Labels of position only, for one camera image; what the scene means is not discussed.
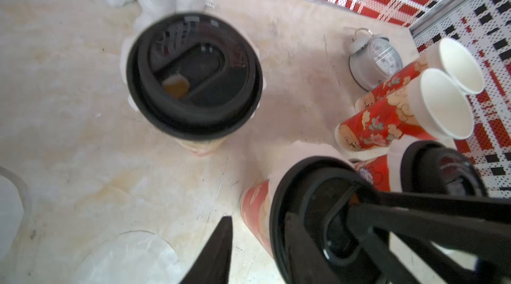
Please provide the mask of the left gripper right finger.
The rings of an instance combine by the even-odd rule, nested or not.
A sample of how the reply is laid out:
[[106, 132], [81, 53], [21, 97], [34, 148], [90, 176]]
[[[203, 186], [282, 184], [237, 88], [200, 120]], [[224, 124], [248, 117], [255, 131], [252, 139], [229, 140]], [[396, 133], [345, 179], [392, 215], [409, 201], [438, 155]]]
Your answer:
[[284, 234], [287, 283], [339, 283], [295, 213], [286, 214]]

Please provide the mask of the black cup lid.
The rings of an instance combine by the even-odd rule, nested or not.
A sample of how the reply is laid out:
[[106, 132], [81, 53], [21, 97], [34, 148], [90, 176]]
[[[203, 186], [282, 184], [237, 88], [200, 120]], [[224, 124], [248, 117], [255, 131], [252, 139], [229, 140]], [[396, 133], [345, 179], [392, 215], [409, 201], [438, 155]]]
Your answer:
[[194, 141], [231, 135], [255, 115], [263, 95], [262, 66], [249, 41], [200, 12], [169, 15], [137, 36], [126, 82], [153, 126]]

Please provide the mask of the yellow-red paper cup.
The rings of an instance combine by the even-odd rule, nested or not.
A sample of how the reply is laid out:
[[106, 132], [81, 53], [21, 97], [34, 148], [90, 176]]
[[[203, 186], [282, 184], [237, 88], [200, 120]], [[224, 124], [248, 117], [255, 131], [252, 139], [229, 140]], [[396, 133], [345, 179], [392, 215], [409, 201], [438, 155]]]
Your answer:
[[191, 152], [194, 156], [206, 156], [220, 148], [226, 137], [214, 140], [194, 141], [186, 139], [174, 139], [182, 148]]

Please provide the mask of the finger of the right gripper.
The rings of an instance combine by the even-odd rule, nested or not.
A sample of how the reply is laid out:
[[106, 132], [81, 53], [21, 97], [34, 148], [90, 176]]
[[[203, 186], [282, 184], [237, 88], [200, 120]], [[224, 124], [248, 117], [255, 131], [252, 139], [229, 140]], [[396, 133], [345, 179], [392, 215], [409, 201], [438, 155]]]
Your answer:
[[[418, 280], [377, 235], [378, 230], [395, 233], [447, 283], [499, 283], [510, 278], [509, 203], [449, 204], [442, 212], [358, 204], [348, 210], [346, 222], [392, 283]], [[479, 264], [470, 272], [445, 256], [440, 247], [471, 253]]]
[[510, 221], [510, 200], [477, 196], [379, 192], [384, 206], [478, 218], [490, 222]]

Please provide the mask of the red paper cup front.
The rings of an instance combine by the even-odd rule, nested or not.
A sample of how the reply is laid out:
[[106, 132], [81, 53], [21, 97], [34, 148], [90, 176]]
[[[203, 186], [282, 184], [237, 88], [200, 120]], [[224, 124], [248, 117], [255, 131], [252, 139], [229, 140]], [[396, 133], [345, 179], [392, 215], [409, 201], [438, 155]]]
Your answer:
[[391, 191], [387, 155], [358, 162], [355, 164], [355, 170], [378, 191]]

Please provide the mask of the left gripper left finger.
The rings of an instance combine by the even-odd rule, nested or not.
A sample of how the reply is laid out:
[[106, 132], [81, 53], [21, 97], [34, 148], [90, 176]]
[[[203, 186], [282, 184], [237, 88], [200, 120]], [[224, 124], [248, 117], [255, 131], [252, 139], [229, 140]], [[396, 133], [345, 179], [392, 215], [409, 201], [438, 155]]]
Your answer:
[[232, 217], [224, 216], [181, 283], [228, 283], [232, 242]]

